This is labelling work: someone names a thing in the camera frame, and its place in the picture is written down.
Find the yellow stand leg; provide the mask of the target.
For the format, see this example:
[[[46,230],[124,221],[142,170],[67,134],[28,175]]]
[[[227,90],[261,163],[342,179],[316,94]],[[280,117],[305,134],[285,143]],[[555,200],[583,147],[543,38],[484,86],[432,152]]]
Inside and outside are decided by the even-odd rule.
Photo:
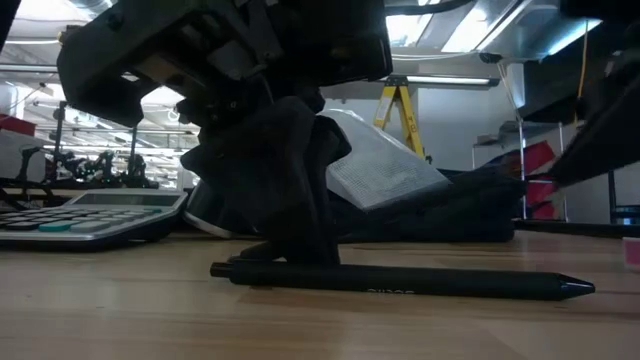
[[[409,82],[406,76],[397,76],[397,95],[400,101],[400,116],[402,120],[405,143],[422,160],[432,163],[433,158],[425,150],[419,133],[418,122],[409,94]]]
[[[389,122],[390,111],[396,98],[397,87],[398,80],[396,77],[388,77],[386,79],[374,118],[374,126],[380,130],[384,130]]]

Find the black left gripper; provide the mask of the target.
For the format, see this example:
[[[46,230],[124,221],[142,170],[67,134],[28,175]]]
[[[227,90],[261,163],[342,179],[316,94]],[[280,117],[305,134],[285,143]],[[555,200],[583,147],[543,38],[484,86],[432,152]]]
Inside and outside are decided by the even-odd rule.
[[[203,126],[281,97],[320,109],[312,67],[282,40],[265,0],[117,0],[64,37],[57,58],[67,102],[123,126],[167,87]]]

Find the white mesh zip pouch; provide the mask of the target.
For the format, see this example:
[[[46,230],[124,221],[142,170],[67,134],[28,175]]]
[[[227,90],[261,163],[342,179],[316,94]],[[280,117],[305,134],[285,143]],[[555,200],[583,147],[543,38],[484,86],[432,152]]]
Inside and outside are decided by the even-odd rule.
[[[327,167],[327,187],[369,211],[448,186],[451,181],[404,144],[350,110],[329,109],[351,152]]]

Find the background robot workstation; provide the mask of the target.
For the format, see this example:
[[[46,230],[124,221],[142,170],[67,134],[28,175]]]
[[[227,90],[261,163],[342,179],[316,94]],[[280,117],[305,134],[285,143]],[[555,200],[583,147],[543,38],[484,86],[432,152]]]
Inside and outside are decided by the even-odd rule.
[[[27,168],[30,158],[37,152],[45,154],[45,178],[40,182],[27,180]],[[116,154],[106,150],[96,158],[78,157],[72,151],[32,148],[22,151],[22,165],[16,178],[0,178],[13,180],[20,186],[41,184],[50,188],[61,189],[95,189],[95,188],[151,188],[157,189],[159,184],[146,176],[146,162],[139,154],[126,158],[127,170],[118,172],[114,167]]]

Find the grey desk calculator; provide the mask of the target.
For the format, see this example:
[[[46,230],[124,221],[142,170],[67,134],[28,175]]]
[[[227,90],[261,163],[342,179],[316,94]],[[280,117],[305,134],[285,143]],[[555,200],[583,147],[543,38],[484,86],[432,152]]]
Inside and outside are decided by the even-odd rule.
[[[0,247],[84,250],[157,242],[172,231],[184,191],[93,189],[48,208],[0,214]]]

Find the white square card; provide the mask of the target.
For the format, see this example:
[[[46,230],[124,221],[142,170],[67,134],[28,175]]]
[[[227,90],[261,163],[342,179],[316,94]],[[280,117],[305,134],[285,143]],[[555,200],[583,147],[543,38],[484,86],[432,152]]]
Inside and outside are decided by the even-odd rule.
[[[622,248],[625,267],[640,272],[640,237],[624,237]]]

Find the black click pen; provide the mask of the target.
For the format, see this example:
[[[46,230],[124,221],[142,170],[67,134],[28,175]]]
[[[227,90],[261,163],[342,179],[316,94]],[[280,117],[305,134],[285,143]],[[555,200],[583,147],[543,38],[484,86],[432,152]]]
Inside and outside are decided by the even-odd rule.
[[[402,295],[564,301],[596,292],[591,282],[549,272],[235,261],[214,262],[210,274],[236,285]]]

